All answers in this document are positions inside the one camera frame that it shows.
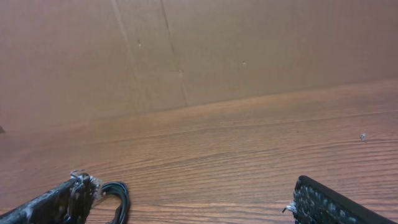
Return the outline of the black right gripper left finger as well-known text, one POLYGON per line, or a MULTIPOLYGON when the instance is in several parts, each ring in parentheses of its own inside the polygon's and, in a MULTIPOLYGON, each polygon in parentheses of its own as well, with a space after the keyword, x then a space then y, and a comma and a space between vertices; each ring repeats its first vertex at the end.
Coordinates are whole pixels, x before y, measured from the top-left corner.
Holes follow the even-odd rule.
POLYGON ((101 180, 72 172, 67 181, 2 214, 1 224, 85 223, 101 191, 101 180))

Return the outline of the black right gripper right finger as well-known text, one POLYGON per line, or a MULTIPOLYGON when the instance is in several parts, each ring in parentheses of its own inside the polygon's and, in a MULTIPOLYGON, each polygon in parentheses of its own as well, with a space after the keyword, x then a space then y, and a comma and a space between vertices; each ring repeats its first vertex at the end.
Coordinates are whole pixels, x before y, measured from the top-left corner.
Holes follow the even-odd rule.
POLYGON ((297 179, 294 200, 283 211, 295 224, 396 224, 306 175, 297 179))

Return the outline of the brown cardboard wall panel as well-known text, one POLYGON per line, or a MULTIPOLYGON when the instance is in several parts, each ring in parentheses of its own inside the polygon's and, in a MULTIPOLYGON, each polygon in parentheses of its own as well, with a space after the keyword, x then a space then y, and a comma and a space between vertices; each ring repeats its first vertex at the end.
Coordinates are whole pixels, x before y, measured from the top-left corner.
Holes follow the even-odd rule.
POLYGON ((1 2, 7 131, 396 76, 396 1, 1 2))

